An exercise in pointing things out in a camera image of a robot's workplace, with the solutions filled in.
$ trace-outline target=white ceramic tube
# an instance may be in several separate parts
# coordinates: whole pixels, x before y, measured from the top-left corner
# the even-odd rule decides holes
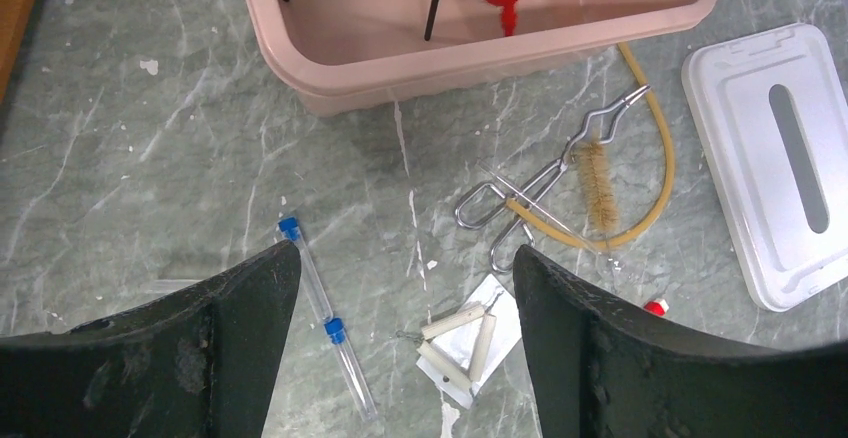
[[[421,334],[424,335],[425,340],[430,340],[442,333],[447,333],[450,330],[471,323],[477,318],[481,318],[484,314],[486,314],[486,309],[483,308],[483,305],[475,305],[467,310],[461,310],[454,315],[422,327]]]
[[[439,353],[439,350],[433,348],[433,345],[426,341],[421,343],[421,346],[418,347],[418,354],[439,370],[439,373],[446,376],[454,386],[463,391],[471,390],[471,380],[462,372],[462,369],[451,363],[449,359]]]
[[[483,324],[480,325],[480,333],[474,341],[474,352],[471,354],[471,364],[468,365],[468,379],[472,382],[483,378],[483,370],[486,369],[486,358],[489,356],[489,348],[492,346],[492,338],[495,336],[495,325],[498,318],[495,315],[483,316]]]

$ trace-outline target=white plastic lid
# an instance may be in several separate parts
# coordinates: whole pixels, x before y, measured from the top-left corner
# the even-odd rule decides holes
[[[821,31],[700,49],[683,85],[754,301],[786,311],[848,276],[848,106]]]

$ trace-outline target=pink plastic tub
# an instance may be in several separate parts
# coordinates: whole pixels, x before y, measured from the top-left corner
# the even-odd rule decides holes
[[[499,9],[441,0],[247,0],[274,73],[328,116],[561,66],[619,41],[684,30],[716,0],[521,0],[516,36]]]

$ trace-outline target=blue cap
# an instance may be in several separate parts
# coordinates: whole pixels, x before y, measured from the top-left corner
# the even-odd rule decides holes
[[[330,337],[330,341],[332,341],[334,345],[341,345],[344,343],[344,323],[342,323],[341,318],[336,317],[324,323],[324,331],[327,332],[327,336]]]
[[[298,228],[297,218],[290,216],[288,218],[284,218],[283,221],[279,223],[280,231],[283,232],[283,235],[291,241],[297,241],[300,239],[300,229]]]

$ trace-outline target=lab bench surface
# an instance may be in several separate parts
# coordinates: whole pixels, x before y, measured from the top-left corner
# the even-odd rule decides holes
[[[609,48],[551,72],[318,119],[265,66],[244,0],[41,6],[0,108],[0,334],[65,331],[149,301],[153,280],[213,276],[280,239],[277,221],[297,211],[382,420],[362,424],[301,296],[266,436],[438,436],[447,406],[459,407],[443,404],[397,332],[455,309],[488,272],[504,223],[471,232],[453,220],[457,198],[484,178],[475,163],[522,181],[586,110],[634,87]],[[692,51],[796,21],[825,33],[848,89],[843,0],[719,0],[693,30],[632,43],[674,137],[668,209],[619,252],[625,279],[549,240],[539,249],[631,302],[661,295],[668,319],[725,338],[794,349],[848,337],[848,284],[786,313],[751,301],[680,80]],[[622,222],[635,222],[662,185],[647,107],[628,113],[608,156]],[[585,225],[576,176],[545,203]],[[537,426],[519,344],[459,410],[453,436],[537,436]]]

